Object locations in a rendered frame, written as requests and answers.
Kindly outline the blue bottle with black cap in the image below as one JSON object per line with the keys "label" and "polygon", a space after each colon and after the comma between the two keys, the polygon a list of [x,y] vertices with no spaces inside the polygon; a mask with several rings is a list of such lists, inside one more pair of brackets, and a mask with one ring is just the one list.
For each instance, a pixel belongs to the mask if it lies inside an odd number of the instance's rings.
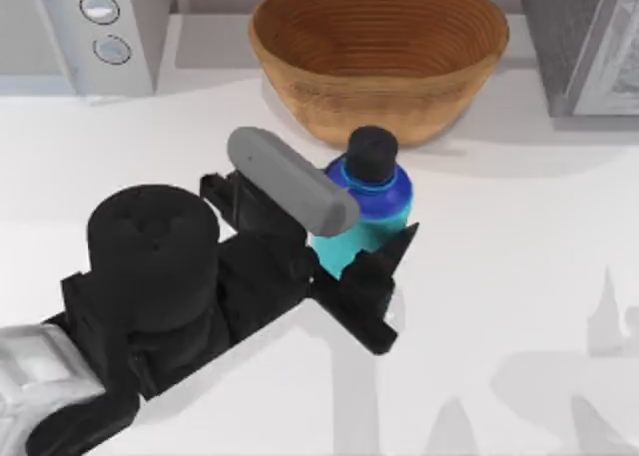
{"label": "blue bottle with black cap", "polygon": [[359,220],[352,228],[312,239],[320,264],[332,276],[340,277],[359,251],[379,249],[406,227],[413,188],[407,172],[396,162],[397,152],[398,142],[390,131],[363,126],[350,134],[346,151],[324,169],[359,207]]}

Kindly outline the pale grey rounded box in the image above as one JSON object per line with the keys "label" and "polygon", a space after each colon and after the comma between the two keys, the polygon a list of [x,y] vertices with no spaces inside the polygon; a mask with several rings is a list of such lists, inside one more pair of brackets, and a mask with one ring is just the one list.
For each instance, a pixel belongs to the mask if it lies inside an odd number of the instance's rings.
{"label": "pale grey rounded box", "polygon": [[310,233],[335,236],[358,222],[359,206],[348,191],[276,134],[239,127],[227,153],[237,171]]}

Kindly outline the brown wooden basket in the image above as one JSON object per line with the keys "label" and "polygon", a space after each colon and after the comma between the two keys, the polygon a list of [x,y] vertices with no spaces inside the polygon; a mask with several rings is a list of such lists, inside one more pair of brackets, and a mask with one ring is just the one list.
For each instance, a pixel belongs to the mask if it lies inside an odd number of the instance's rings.
{"label": "brown wooden basket", "polygon": [[249,39],[275,94],[313,137],[374,125],[425,143],[470,106],[509,26],[491,0],[263,0]]}

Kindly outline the round microwave knob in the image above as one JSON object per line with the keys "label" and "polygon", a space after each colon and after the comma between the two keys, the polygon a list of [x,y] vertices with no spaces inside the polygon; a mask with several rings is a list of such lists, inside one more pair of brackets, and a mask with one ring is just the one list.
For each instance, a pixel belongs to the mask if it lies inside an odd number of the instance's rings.
{"label": "round microwave knob", "polygon": [[116,35],[96,39],[93,42],[93,52],[101,62],[113,66],[124,65],[132,57],[129,44]]}
{"label": "round microwave knob", "polygon": [[110,25],[120,14],[115,0],[80,0],[79,6],[84,17],[98,25]]}

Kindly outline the pale microwave oven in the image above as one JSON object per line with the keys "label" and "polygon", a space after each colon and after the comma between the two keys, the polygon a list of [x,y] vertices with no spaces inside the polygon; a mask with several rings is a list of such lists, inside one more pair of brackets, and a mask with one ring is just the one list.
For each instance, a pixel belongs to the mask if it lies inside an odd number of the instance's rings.
{"label": "pale microwave oven", "polygon": [[[115,0],[119,18],[98,25],[80,0],[0,0],[0,96],[144,97],[155,93],[176,0]],[[124,65],[101,62],[107,35],[132,50]]]}

